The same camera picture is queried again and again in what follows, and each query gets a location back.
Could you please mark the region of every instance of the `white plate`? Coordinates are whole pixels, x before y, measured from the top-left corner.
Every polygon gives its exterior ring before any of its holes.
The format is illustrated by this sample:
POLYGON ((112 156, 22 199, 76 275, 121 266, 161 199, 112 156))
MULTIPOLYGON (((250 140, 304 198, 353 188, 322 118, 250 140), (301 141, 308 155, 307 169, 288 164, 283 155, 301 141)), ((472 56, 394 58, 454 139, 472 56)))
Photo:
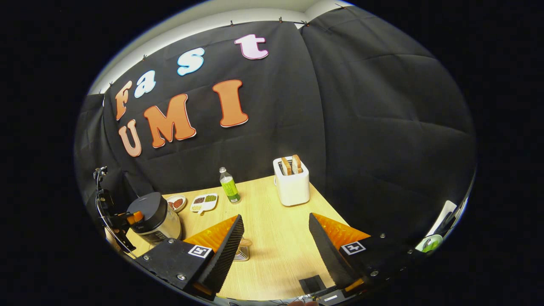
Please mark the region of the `white plate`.
POLYGON ((187 199, 185 198, 185 195, 177 194, 177 195, 173 195, 173 196, 166 199, 167 202, 172 202, 172 203, 174 203, 175 201, 177 201, 179 199, 182 199, 183 203, 181 204, 180 207, 174 209, 175 212, 178 212, 178 211, 182 210, 185 207, 185 205, 187 204, 187 199))
POLYGON ((191 207, 189 209, 192 212, 198 212, 201 215, 203 212, 205 212, 207 210, 214 209, 215 205, 217 204, 218 199, 219 199, 219 197, 218 197, 218 195, 216 193, 207 193, 207 194, 198 195, 197 197, 195 197, 193 199, 193 203, 191 204, 191 207), (214 201, 209 201, 209 202, 195 203, 195 201, 197 199, 200 199, 200 198, 206 199, 206 197, 209 196, 209 195, 215 196, 215 200, 214 201))

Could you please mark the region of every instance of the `plate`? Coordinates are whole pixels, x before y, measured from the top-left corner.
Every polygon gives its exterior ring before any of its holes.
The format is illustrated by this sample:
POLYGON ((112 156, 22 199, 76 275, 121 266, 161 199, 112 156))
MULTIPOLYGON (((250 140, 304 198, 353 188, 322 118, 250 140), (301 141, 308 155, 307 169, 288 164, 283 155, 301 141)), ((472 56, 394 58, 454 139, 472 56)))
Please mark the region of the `plate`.
POLYGON ((182 210, 185 207, 185 205, 187 204, 187 198, 185 198, 185 195, 183 195, 183 194, 173 195, 173 196, 167 198, 166 201, 174 203, 175 201, 180 200, 180 199, 183 200, 183 203, 181 204, 180 207, 178 207, 176 209, 174 207, 172 207, 170 204, 168 204, 168 206, 170 206, 170 208, 172 208, 175 212, 178 212, 178 211, 182 210))
POLYGON ((217 204, 218 195, 216 193, 207 193, 198 195, 193 199, 193 203, 189 208, 192 212, 203 214, 207 210, 212 210, 217 204))

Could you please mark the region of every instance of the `black lid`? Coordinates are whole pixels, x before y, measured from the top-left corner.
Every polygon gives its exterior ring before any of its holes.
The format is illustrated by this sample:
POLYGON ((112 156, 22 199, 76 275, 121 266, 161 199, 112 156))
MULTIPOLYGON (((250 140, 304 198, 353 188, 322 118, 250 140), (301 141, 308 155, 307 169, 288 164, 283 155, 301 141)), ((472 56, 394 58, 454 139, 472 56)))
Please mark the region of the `black lid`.
POLYGON ((144 214, 144 220, 131 225, 131 229, 134 232, 148 232, 159 227, 164 219, 166 219, 166 213, 168 209, 168 203, 166 199, 158 192, 152 192, 146 194, 143 197, 136 199, 130 204, 127 212, 135 213, 141 211, 144 214))

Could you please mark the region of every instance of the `white wall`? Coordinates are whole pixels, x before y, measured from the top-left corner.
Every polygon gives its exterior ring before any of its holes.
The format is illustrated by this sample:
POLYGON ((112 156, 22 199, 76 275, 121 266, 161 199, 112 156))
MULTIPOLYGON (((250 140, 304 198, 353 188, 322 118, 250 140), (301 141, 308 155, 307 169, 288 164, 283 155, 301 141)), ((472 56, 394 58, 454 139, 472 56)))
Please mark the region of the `white wall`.
POLYGON ((185 10, 148 30, 125 47, 100 72, 88 94, 104 93, 125 71, 145 55, 185 37, 217 28, 251 21, 310 21, 315 17, 351 5, 334 0, 212 0, 185 10))

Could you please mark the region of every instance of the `pink letter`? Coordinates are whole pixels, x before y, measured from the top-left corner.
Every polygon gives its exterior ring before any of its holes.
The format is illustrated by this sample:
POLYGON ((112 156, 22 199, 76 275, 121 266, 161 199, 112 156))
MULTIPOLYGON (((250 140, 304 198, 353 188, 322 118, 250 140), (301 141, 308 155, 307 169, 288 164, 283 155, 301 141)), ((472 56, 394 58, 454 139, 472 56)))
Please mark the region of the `pink letter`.
POLYGON ((258 42, 265 42, 264 37, 256 38, 255 34, 249 34, 234 41, 234 44, 241 45, 242 55, 247 59, 261 59, 268 55, 268 51, 259 50, 258 42))

